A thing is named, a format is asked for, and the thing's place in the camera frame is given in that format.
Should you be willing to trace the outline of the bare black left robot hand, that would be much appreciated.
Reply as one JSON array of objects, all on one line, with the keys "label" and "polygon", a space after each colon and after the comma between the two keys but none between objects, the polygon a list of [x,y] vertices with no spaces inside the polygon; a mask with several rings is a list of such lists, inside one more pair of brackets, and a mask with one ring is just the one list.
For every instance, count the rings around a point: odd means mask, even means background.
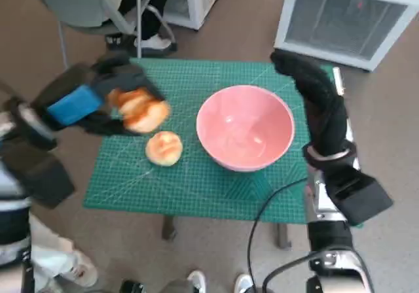
[{"label": "bare black left robot hand", "polygon": [[139,135],[130,131],[122,120],[102,111],[111,93],[143,90],[157,101],[165,97],[147,78],[145,71],[117,52],[102,56],[94,64],[71,66],[48,84],[30,103],[42,121],[54,131],[78,126],[94,135]]}]

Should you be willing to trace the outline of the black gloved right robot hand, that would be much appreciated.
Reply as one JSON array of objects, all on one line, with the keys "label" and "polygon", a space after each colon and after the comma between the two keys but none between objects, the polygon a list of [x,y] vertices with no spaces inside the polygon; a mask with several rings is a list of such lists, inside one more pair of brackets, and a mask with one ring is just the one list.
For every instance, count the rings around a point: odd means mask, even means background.
[{"label": "black gloved right robot hand", "polygon": [[300,56],[276,49],[270,59],[277,73],[291,77],[304,99],[310,143],[321,156],[346,150],[346,107],[327,73]]}]

